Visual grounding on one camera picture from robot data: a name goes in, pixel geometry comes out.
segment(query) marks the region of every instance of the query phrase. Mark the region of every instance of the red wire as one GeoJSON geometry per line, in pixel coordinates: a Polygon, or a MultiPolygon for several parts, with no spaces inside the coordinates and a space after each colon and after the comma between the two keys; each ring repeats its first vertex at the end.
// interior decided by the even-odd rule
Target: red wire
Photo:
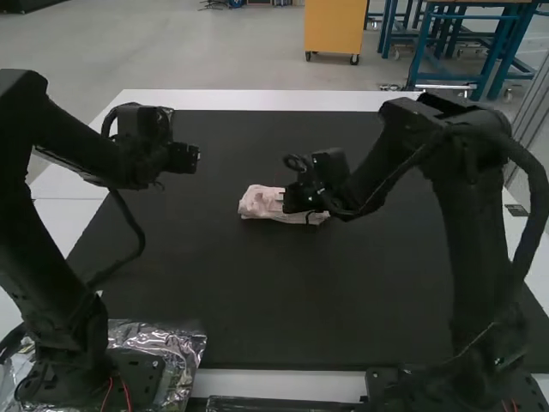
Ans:
{"type": "MultiPolygon", "coordinates": [[[[501,401],[502,406],[504,407],[504,412],[509,412],[507,406],[505,406],[505,401],[501,401]]],[[[518,412],[518,406],[515,402],[515,399],[511,399],[511,404],[513,405],[513,412],[518,412]]]]}
{"type": "Polygon", "coordinates": [[[114,381],[112,380],[112,377],[109,378],[109,389],[106,392],[105,398],[103,399],[103,403],[101,404],[101,411],[105,409],[106,400],[109,398],[109,395],[111,394],[112,387],[114,386],[114,381]]]}
{"type": "Polygon", "coordinates": [[[126,385],[126,383],[122,380],[122,377],[120,378],[120,380],[122,381],[124,393],[126,394],[126,403],[128,404],[128,412],[131,412],[130,390],[128,389],[128,386],[126,385]]]}

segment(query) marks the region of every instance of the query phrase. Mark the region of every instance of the concrete floor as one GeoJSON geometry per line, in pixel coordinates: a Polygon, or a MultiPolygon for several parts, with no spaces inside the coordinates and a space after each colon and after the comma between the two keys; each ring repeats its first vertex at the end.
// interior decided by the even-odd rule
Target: concrete floor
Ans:
{"type": "MultiPolygon", "coordinates": [[[[379,32],[365,32],[360,66],[337,55],[306,63],[303,8],[198,8],[198,0],[70,0],[0,15],[0,67],[37,70],[50,96],[84,122],[125,88],[378,90],[407,78],[412,54],[382,60],[379,32]]],[[[371,11],[382,8],[372,1],[371,11]]],[[[532,27],[525,56],[535,65],[549,37],[546,20],[532,27]]],[[[512,117],[519,101],[499,106],[512,117]]],[[[33,160],[29,179],[44,166],[33,160]]]]}

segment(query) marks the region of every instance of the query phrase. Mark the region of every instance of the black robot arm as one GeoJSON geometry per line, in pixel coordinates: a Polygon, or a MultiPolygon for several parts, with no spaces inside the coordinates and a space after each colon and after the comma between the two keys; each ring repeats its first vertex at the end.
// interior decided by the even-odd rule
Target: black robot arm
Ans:
{"type": "Polygon", "coordinates": [[[526,353],[516,299],[549,216],[545,170],[512,139],[499,112],[422,94],[417,101],[388,101],[379,114],[382,135],[352,173],[340,149],[285,158],[298,181],[286,188],[284,211],[328,210],[344,221],[368,215],[418,167],[443,213],[454,278],[450,328],[461,359],[452,388],[465,404],[491,407],[501,399],[502,377],[526,353]],[[502,205],[508,159],[527,172],[531,190],[531,213],[512,262],[502,205]]]}
{"type": "Polygon", "coordinates": [[[162,172],[194,173],[199,150],[173,141],[171,109],[119,106],[98,134],[56,106],[46,87],[35,72],[0,70],[0,286],[36,347],[18,398],[89,405],[120,362],[106,352],[103,303],[69,268],[33,206],[25,183],[30,154],[36,150],[111,190],[138,190],[162,172]],[[115,118],[118,133],[109,136],[115,118]]]}

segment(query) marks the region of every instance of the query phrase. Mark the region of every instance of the crumpled cloth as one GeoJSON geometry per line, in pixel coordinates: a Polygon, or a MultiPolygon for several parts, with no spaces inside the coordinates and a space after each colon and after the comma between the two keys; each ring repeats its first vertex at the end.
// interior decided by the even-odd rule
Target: crumpled cloth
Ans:
{"type": "Polygon", "coordinates": [[[328,212],[300,212],[286,215],[282,212],[284,188],[251,185],[238,202],[242,219],[272,219],[283,223],[320,225],[329,218],[328,212]]]}

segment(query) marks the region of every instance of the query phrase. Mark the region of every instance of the aluminum foil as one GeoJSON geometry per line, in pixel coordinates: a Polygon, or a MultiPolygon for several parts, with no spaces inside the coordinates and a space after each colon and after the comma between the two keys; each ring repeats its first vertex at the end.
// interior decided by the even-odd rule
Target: aluminum foil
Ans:
{"type": "MultiPolygon", "coordinates": [[[[129,320],[109,321],[109,348],[126,348],[162,356],[166,363],[150,412],[184,410],[196,370],[206,348],[206,335],[198,328],[174,328],[129,320]]],[[[25,338],[20,351],[0,366],[0,410],[6,412],[76,412],[47,405],[21,405],[15,388],[34,363],[33,342],[25,338]]]]}

